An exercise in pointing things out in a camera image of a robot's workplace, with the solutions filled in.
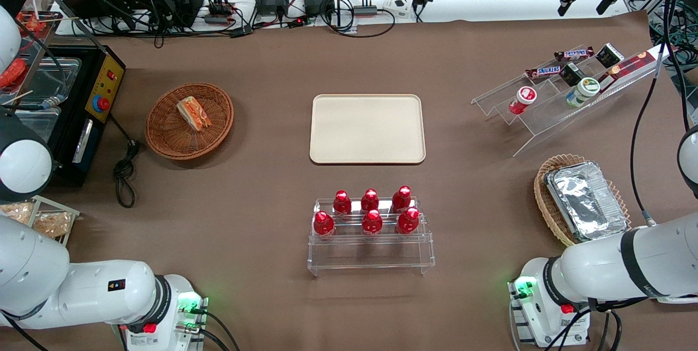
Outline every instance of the red emergency stop button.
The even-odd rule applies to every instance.
[[[562,305],[560,306],[560,310],[563,311],[563,314],[574,313],[574,306],[571,304]]]
[[[101,112],[105,112],[105,111],[109,110],[109,106],[110,106],[109,99],[107,99],[107,98],[97,99],[97,108]]]
[[[143,325],[143,331],[147,334],[154,334],[155,330],[158,328],[157,324],[145,324]]]

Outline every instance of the woven basket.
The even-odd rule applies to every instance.
[[[212,126],[197,131],[177,110],[177,102],[194,96],[201,103]],[[190,160],[214,150],[232,127],[232,100],[222,89],[209,83],[188,83],[160,96],[148,114],[145,138],[159,155],[174,160]]]
[[[548,228],[553,232],[553,234],[555,234],[555,236],[560,239],[560,242],[566,246],[579,244],[581,241],[577,240],[576,237],[574,237],[569,231],[568,224],[565,222],[563,215],[560,213],[558,205],[553,199],[553,196],[550,194],[544,178],[546,173],[551,170],[561,169],[562,167],[576,165],[585,161],[586,160],[584,160],[583,157],[577,155],[568,154],[553,156],[543,163],[533,182],[535,201],[538,202],[538,208],[543,214],[543,219],[545,219],[546,224],[548,224]],[[625,203],[621,198],[621,193],[619,193],[618,189],[613,186],[613,182],[606,180],[606,183],[611,188],[613,196],[615,196],[618,200],[618,204],[621,205],[623,214],[625,214],[625,219],[628,220],[628,224],[630,224],[630,215],[628,215],[628,209],[625,207]]]

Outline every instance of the foil lid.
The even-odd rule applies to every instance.
[[[545,175],[545,181],[569,231],[579,241],[601,239],[630,229],[621,205],[595,162],[553,170]]]

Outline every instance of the snickers bar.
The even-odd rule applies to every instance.
[[[558,51],[554,56],[558,61],[586,59],[594,56],[594,49],[589,47],[586,50]]]
[[[562,66],[549,66],[548,68],[527,69],[526,77],[530,78],[531,80],[536,80],[537,78],[541,77],[559,75],[561,70]]]

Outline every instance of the acrylic shelf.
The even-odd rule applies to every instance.
[[[326,269],[361,268],[419,268],[423,274],[434,266],[434,240],[416,197],[412,197],[411,205],[419,209],[419,226],[411,234],[395,233],[399,214],[390,212],[392,199],[382,197],[378,205],[383,219],[381,234],[364,235],[361,199],[351,200],[351,215],[335,214],[333,199],[316,200],[308,236],[308,269],[312,274],[318,276]],[[312,228],[312,220],[319,210],[334,219],[334,235],[318,235]]]
[[[587,46],[579,45],[572,50],[581,50],[586,47]],[[569,62],[573,62],[574,65],[583,72],[585,77],[592,77],[597,80],[608,71],[608,68],[603,66],[595,57]],[[564,66],[569,62],[559,62],[551,59],[537,66],[536,69],[554,65]],[[620,92],[628,85],[635,83],[635,81],[652,74],[654,71],[655,68],[652,66],[630,81],[612,85],[608,90],[604,91],[604,93],[587,100],[586,103],[579,108],[568,105],[566,97],[573,91],[573,88],[571,88],[560,75],[554,75],[544,80],[529,80],[526,75],[521,75],[474,98],[471,104],[478,105],[482,112],[488,117],[493,116],[495,113],[498,114],[508,125],[521,122],[526,128],[526,134],[530,135],[530,138],[526,144],[522,145],[522,147],[514,153],[514,156],[516,156],[521,153],[522,150],[534,147],[540,142],[556,135],[573,122],[598,110],[601,106],[610,105],[615,102],[618,100],[618,96],[613,95]],[[514,100],[516,91],[522,86],[531,86],[534,88],[538,97],[535,103],[527,107],[523,113],[514,115],[509,111],[509,103]]]

